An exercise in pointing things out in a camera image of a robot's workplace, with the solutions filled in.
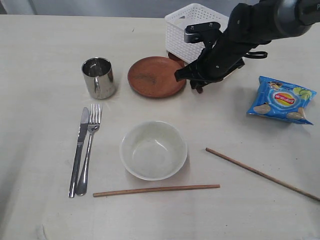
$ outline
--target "butter knife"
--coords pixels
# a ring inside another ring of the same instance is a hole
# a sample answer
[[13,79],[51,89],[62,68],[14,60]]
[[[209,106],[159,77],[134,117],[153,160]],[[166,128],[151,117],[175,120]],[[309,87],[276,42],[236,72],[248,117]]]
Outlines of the butter knife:
[[88,108],[84,107],[82,111],[81,121],[80,121],[78,141],[76,143],[76,151],[75,151],[71,182],[70,182],[70,188],[69,188],[69,198],[75,197],[78,175],[79,175],[79,168],[80,168],[80,161],[81,161],[82,147],[84,145],[84,141],[87,135],[88,122],[89,122],[89,110]]

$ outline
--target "metal cup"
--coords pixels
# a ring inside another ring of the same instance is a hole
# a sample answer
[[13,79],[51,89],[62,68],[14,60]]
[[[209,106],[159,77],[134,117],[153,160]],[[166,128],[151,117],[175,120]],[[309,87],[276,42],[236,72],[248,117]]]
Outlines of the metal cup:
[[116,91],[111,63],[102,57],[94,57],[82,65],[86,87],[94,99],[106,99]]

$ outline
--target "white basket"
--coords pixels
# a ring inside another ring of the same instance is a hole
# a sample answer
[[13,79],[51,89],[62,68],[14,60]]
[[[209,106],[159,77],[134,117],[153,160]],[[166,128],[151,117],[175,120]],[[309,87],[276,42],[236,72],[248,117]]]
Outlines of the white basket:
[[185,28],[192,24],[215,21],[221,24],[223,32],[228,26],[229,18],[198,3],[192,3],[164,17],[166,21],[165,48],[186,63],[198,58],[205,47],[202,42],[186,43]]

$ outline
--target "silver fork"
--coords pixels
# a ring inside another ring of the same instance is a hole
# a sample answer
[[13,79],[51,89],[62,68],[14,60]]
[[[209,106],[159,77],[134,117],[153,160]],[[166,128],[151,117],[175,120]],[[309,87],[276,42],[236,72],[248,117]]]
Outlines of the silver fork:
[[81,175],[76,187],[76,194],[78,196],[82,196],[87,193],[88,170],[89,170],[89,160],[90,160],[92,141],[94,139],[95,132],[98,131],[100,128],[101,114],[102,114],[102,109],[100,105],[91,104],[89,124],[88,124],[89,141],[86,149],[86,154],[85,154]]

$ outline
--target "lay's chip bag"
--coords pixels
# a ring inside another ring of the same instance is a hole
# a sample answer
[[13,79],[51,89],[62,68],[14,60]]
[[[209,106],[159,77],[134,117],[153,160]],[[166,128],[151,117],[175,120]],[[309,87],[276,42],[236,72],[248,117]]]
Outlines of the lay's chip bag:
[[248,114],[313,125],[306,119],[304,108],[317,94],[315,91],[265,76],[260,76],[259,82],[257,98]]

